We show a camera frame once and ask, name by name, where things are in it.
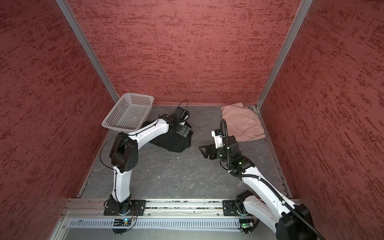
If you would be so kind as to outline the aluminium corner post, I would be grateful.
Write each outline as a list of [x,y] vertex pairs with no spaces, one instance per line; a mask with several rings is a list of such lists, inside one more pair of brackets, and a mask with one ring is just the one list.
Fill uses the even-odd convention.
[[119,95],[117,94],[115,88],[113,87],[113,84],[111,83],[106,71],[104,70],[100,60],[98,59],[95,51],[93,50],[91,43],[88,41],[84,31],[82,30],[77,18],[75,17],[75,14],[73,13],[68,1],[65,0],[56,0],[56,3],[58,4],[61,12],[63,13],[64,17],[66,18],[68,24],[70,25],[72,31],[74,32],[75,36],[77,37],[78,41],[80,42],[81,46],[83,47],[85,53],[87,54],[89,60],[91,61],[94,69],[98,73],[99,77],[101,78],[104,86],[106,87],[107,91],[109,92],[110,96],[114,100],[114,102],[117,102],[119,100]]
[[300,5],[299,5],[299,8],[298,8],[298,11],[293,19],[293,22],[290,26],[290,29],[286,35],[286,38],[283,42],[283,45],[279,51],[279,54],[277,56],[277,59],[274,63],[274,66],[270,72],[270,75],[267,79],[267,82],[261,92],[261,95],[257,101],[257,104],[256,104],[256,111],[259,112],[261,110],[261,107],[275,81],[275,78],[277,77],[278,73],[279,73],[279,70],[281,68],[281,66],[283,65],[284,63],[284,60],[297,36],[297,33],[299,32],[299,29],[311,7],[313,3],[313,0],[302,0]]

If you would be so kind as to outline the circuit board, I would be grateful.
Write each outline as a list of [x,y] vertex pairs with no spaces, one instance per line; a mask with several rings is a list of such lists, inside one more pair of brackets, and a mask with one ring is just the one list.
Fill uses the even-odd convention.
[[252,219],[239,219],[239,229],[243,232],[251,232],[255,227]]
[[114,228],[128,228],[131,226],[131,223],[130,219],[114,219],[112,226]]

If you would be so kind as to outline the pink shorts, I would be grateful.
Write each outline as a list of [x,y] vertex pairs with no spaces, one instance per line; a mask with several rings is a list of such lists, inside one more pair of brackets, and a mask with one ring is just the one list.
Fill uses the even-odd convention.
[[222,118],[226,120],[229,136],[237,142],[250,142],[265,138],[265,131],[259,117],[242,102],[221,107]]

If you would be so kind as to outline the right aluminium corner post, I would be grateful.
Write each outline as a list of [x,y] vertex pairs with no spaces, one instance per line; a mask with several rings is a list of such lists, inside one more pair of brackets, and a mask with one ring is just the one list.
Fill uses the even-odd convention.
[[290,26],[290,29],[286,35],[286,38],[283,42],[283,45],[279,51],[279,54],[277,56],[277,59],[274,63],[274,66],[270,72],[270,75],[267,79],[267,82],[261,92],[261,95],[257,101],[257,104],[256,104],[256,111],[259,112],[261,110],[261,107],[275,81],[275,78],[277,77],[278,73],[279,73],[279,70],[281,68],[281,66],[283,65],[284,63],[284,60],[297,36],[297,33],[299,32],[299,29],[311,7],[313,3],[313,0],[302,0],[300,5],[299,5],[299,8],[298,8],[298,11],[293,19],[293,22]]

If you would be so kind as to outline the right circuit board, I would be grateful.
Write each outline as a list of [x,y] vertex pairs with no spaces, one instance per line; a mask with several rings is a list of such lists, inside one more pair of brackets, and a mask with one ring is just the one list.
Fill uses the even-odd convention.
[[239,219],[239,229],[243,232],[251,232],[255,227],[252,219]]

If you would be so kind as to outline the left aluminium corner post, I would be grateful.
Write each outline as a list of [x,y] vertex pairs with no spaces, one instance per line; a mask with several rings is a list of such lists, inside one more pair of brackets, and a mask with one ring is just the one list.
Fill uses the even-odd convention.
[[75,17],[75,14],[73,13],[68,1],[65,0],[56,0],[56,3],[58,4],[61,12],[63,13],[64,17],[66,18],[68,24],[70,25],[72,31],[74,32],[75,36],[77,37],[78,41],[80,42],[81,46],[83,47],[85,53],[87,54],[89,60],[91,61],[94,69],[98,73],[99,77],[101,78],[104,86],[106,87],[107,91],[109,92],[110,96],[114,100],[114,102],[117,102],[119,100],[119,95],[117,94],[115,88],[113,87],[113,84],[111,83],[106,71],[104,70],[100,60],[98,59],[95,51],[93,50],[91,43],[88,41],[84,31],[82,30],[77,18]]

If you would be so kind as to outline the white plastic laundry basket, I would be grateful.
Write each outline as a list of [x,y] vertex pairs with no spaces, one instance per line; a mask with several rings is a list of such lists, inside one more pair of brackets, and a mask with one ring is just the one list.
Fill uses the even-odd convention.
[[124,133],[141,129],[152,110],[154,100],[149,95],[123,94],[102,121],[102,127]]

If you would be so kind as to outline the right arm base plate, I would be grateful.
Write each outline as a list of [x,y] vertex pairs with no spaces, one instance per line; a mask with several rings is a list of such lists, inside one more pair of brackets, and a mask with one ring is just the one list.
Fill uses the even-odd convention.
[[240,200],[223,200],[222,203],[224,216],[249,216]]

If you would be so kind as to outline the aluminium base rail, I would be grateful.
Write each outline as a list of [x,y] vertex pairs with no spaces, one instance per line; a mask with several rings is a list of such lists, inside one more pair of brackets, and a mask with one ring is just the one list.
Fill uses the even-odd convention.
[[[222,199],[146,199],[133,200],[141,218],[221,218],[228,210]],[[106,199],[69,199],[61,216],[106,218]]]

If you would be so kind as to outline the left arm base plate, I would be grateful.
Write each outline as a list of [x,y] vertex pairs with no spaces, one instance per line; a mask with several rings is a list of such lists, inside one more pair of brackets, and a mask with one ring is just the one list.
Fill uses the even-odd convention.
[[104,216],[142,216],[146,200],[126,200],[122,203],[110,198],[105,202]]

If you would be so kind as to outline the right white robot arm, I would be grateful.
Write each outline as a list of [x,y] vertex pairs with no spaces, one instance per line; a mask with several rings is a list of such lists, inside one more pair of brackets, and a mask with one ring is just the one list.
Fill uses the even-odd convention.
[[200,146],[205,159],[226,163],[227,172],[252,190],[237,196],[238,215],[252,215],[275,233],[278,240],[321,240],[314,227],[310,210],[284,196],[261,174],[256,165],[245,157],[236,138],[214,136],[214,144]]

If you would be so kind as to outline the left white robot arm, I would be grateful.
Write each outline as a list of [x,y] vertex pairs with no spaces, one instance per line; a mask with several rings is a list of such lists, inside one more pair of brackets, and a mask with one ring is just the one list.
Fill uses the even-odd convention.
[[187,123],[189,112],[162,115],[154,122],[136,132],[116,136],[110,152],[115,171],[114,189],[108,206],[118,215],[124,216],[134,207],[131,204],[130,181],[134,167],[139,162],[139,150],[147,143],[169,152],[181,153],[191,146],[192,127]]

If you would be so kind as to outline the black shorts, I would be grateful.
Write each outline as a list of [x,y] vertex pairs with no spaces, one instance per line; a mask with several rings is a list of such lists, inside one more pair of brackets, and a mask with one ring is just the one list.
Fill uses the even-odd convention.
[[149,141],[149,143],[170,152],[181,153],[191,146],[192,135],[192,130],[188,132],[186,137],[183,137],[176,132],[167,132]]

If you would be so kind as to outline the left circuit board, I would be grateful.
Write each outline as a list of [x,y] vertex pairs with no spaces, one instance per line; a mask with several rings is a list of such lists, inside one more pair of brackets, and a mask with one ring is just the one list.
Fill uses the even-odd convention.
[[131,226],[131,223],[130,219],[114,219],[112,226],[114,228],[128,228]]

